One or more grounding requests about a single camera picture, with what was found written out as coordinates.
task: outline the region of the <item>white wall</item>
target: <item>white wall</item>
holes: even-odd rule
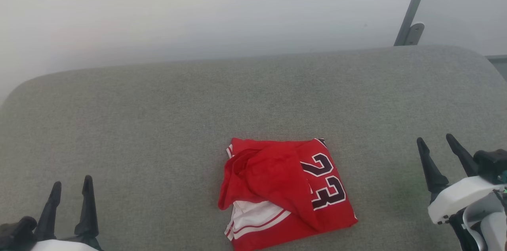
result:
[[[393,45],[410,0],[0,0],[0,103],[51,72]]]
[[[507,54],[507,0],[421,0],[414,22],[424,22],[419,41],[458,45],[482,55]]]

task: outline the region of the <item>couch cushion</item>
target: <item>couch cushion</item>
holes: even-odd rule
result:
[[[0,110],[0,222],[38,219],[62,181],[56,236],[95,186],[105,250],[227,250],[217,207],[232,137],[326,139],[359,223],[273,250],[459,250],[427,215],[423,137],[451,182],[445,140],[507,148],[507,84],[457,47],[398,47],[85,69],[20,85]]]

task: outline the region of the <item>red jersey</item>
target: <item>red jersey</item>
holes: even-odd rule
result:
[[[357,222],[323,139],[232,139],[219,208],[233,205],[225,231],[250,251],[346,228]]]

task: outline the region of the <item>white trim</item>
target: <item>white trim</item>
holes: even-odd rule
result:
[[[280,214],[279,217],[277,217],[275,220],[273,220],[272,222],[264,225],[264,226],[261,226],[261,227],[245,227],[243,229],[241,229],[238,233],[234,233],[234,239],[238,239],[240,238],[241,236],[245,235],[245,234],[248,234],[248,233],[251,233],[251,232],[255,232],[255,231],[261,231],[261,230],[266,230],[270,227],[273,227],[275,225],[277,225],[278,223],[280,223],[282,220],[284,220],[286,217],[288,217],[290,215],[290,211],[284,211]]]
[[[225,236],[227,237],[228,240],[232,241],[232,239],[234,238],[234,233],[232,232],[232,229],[228,229],[224,232]]]
[[[227,228],[225,229],[225,232],[224,232],[225,235],[227,235],[227,232],[229,232],[229,230],[232,229],[232,224],[234,224],[234,214],[235,213],[236,213],[236,208],[235,208],[235,206],[233,206],[231,220],[230,220],[229,224],[227,224]]]
[[[269,201],[259,203],[236,201],[234,205],[236,213],[234,214],[233,231],[238,231],[244,226],[261,226],[285,211],[282,207]]]

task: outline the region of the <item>black number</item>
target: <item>black number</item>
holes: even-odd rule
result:
[[[317,167],[312,164],[301,162],[301,166],[303,166],[304,171],[314,175],[315,177],[320,177],[322,175],[330,173],[333,170],[333,165],[331,164],[331,161],[329,161],[328,156],[319,153],[317,155],[313,155],[312,158],[315,163],[320,162],[322,167]]]
[[[312,156],[313,161],[315,163],[320,162],[322,167],[317,167],[312,164],[301,162],[301,166],[303,170],[307,173],[314,175],[315,177],[320,177],[323,175],[327,175],[333,171],[333,164],[329,160],[328,156],[319,153],[317,155]],[[343,191],[343,186],[340,180],[335,176],[326,177],[326,182],[328,182],[328,186],[325,188],[321,188],[320,190],[315,191],[317,193],[318,199],[312,200],[313,210],[317,210],[319,208],[326,207],[331,204],[336,204],[345,200],[345,192]],[[329,188],[333,186],[336,190],[335,193],[330,193]]]
[[[331,204],[336,204],[345,200],[345,192],[343,191],[342,183],[335,177],[327,177],[326,181],[329,186],[334,186],[336,189],[335,193],[330,193],[327,187],[317,190],[318,199],[312,200],[313,210],[326,207]]]

